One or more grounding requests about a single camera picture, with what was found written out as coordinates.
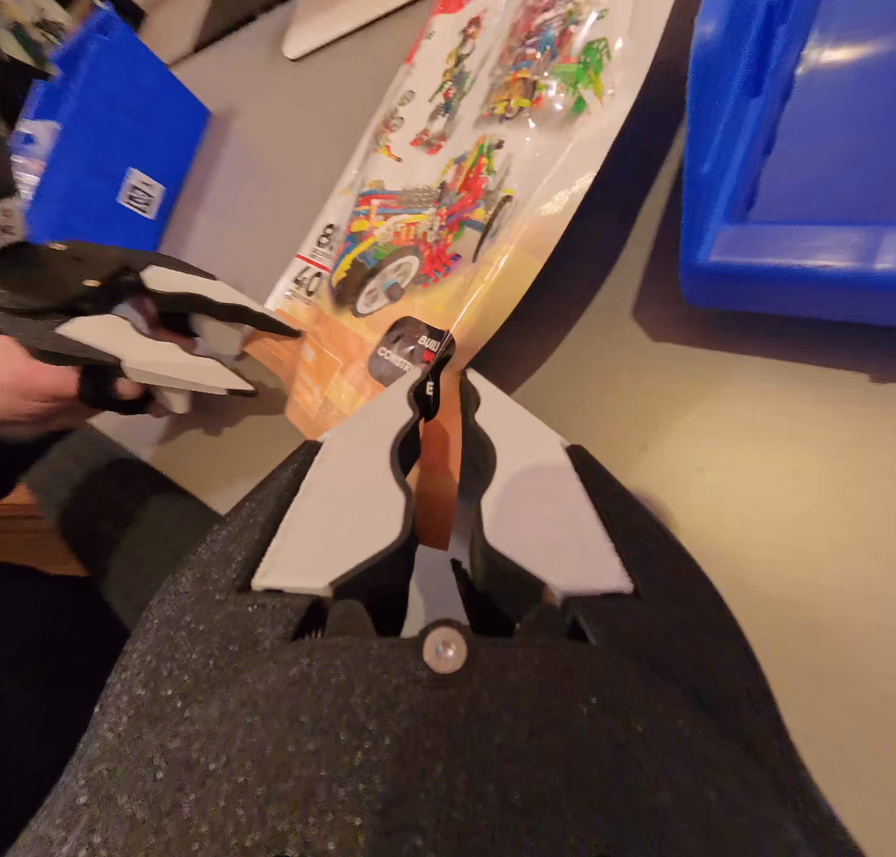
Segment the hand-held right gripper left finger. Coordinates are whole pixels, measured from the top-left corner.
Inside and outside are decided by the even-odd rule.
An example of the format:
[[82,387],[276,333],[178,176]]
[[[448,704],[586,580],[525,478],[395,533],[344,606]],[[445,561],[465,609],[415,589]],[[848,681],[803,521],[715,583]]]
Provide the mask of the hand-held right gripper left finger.
[[256,592],[355,601],[398,637],[418,538],[409,474],[421,455],[424,371],[413,369],[324,435],[251,580]]

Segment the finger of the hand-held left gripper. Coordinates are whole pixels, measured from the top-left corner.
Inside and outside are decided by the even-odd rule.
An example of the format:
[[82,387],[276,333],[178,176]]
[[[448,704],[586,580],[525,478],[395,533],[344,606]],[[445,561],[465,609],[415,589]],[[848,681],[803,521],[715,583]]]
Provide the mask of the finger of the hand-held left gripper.
[[152,265],[140,279],[161,314],[184,316],[203,355],[239,358],[253,332],[295,339],[299,327],[215,278]]
[[55,334],[117,360],[125,377],[148,387],[154,402],[170,415],[190,413],[196,394],[255,396],[255,386],[223,362],[153,337],[125,315],[75,316]]

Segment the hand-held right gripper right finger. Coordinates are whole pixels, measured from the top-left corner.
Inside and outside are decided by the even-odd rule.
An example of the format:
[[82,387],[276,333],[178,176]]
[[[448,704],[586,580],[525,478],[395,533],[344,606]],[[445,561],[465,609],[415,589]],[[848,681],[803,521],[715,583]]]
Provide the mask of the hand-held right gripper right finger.
[[466,551],[452,568],[472,633],[512,637],[543,612],[568,629],[581,600],[634,594],[571,445],[474,370],[459,399]]

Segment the blue plastic bin with sticker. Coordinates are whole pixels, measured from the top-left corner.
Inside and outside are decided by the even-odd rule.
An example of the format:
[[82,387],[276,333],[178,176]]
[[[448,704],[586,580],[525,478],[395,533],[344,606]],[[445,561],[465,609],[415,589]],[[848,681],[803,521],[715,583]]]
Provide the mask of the blue plastic bin with sticker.
[[9,140],[29,239],[157,250],[209,110],[108,5],[50,59]]

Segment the colourful printed toy package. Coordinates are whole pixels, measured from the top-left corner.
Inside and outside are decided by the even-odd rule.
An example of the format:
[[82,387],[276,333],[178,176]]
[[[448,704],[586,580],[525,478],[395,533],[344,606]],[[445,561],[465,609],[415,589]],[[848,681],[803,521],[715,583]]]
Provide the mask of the colourful printed toy package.
[[424,546],[451,538],[456,381],[546,264],[620,134],[676,0],[437,0],[268,307],[250,354],[318,438],[450,356],[410,474]]

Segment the person's left hand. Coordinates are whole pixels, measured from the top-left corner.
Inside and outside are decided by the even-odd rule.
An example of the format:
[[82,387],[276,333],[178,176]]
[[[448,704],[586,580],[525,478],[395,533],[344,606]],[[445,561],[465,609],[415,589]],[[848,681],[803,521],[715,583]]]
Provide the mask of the person's left hand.
[[99,415],[79,397],[82,369],[44,363],[1,336],[2,440],[27,440],[71,430]]

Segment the person's dark trouser leg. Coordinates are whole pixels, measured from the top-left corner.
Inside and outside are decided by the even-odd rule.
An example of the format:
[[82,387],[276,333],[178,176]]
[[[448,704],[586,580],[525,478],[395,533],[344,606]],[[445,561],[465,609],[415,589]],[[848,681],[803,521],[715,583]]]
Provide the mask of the person's dark trouser leg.
[[128,636],[90,578],[2,564],[2,855],[63,773]]

